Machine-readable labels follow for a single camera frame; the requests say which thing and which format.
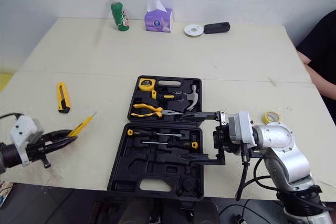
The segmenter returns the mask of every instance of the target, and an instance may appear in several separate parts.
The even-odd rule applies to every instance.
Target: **screwdriver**
[[[128,129],[128,136],[155,136],[155,135],[164,135],[164,136],[177,136],[181,137],[182,134],[171,134],[171,133],[157,133],[156,131],[148,131],[143,129]]]
[[[96,113],[94,113],[93,115],[89,116],[85,122],[79,124],[73,131],[71,131],[69,133],[68,136],[77,136],[79,132],[81,132],[81,130],[86,126],[88,125],[88,123],[92,120],[92,118],[94,117]]]
[[[181,148],[181,149],[197,149],[198,148],[198,143],[197,142],[190,142],[190,141],[168,141],[165,143],[162,142],[148,142],[148,141],[143,141],[141,142],[142,144],[165,144],[167,145],[168,148]]]

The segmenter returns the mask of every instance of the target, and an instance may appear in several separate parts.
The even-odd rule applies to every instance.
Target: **black shirt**
[[[336,84],[336,10],[318,22],[297,50],[311,59],[308,65],[313,70]],[[336,124],[336,100],[322,98]]]

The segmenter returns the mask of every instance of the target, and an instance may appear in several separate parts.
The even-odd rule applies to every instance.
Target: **hammer head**
[[[189,101],[193,101],[192,104],[187,108],[188,111],[192,110],[196,103],[198,102],[198,93],[196,93],[196,85],[192,85],[191,89],[193,92],[191,92],[190,94],[187,94],[187,100]]]

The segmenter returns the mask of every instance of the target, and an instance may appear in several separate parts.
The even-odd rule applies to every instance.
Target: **person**
[[[297,51],[336,124],[336,10],[318,22]]]

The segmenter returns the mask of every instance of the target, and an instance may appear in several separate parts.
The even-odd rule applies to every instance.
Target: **white table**
[[[121,33],[112,28],[112,22],[59,19],[0,93],[0,114],[24,112],[38,118],[46,132],[74,127],[97,112],[77,141],[48,155],[50,169],[35,162],[25,168],[8,169],[1,179],[106,189],[122,129],[128,122],[136,78],[146,73],[201,78],[204,111],[248,110],[255,124],[262,123],[264,112],[279,112],[310,161],[312,174],[324,192],[322,199],[336,200],[336,170],[327,169],[333,164],[336,128],[282,27],[232,25],[227,34],[189,38],[183,34],[184,23],[175,23],[172,34],[162,34],[143,31],[140,21],[131,21],[131,29]],[[100,24],[100,40],[92,43],[92,33]],[[120,55],[125,41],[129,47]],[[161,54],[153,51],[159,45],[166,49]],[[203,55],[202,48],[207,48],[208,53]],[[213,65],[211,60],[220,64]],[[66,83],[72,103],[66,115],[57,111],[56,84],[60,81]],[[12,125],[13,120],[0,123],[0,139],[7,143]],[[215,126],[215,122],[201,125],[204,152],[212,156],[217,151],[212,139]],[[234,196],[241,160],[226,154],[226,162],[226,166],[205,167],[206,196]],[[267,174],[264,165],[259,174]],[[243,198],[275,199],[275,194],[250,185]]]

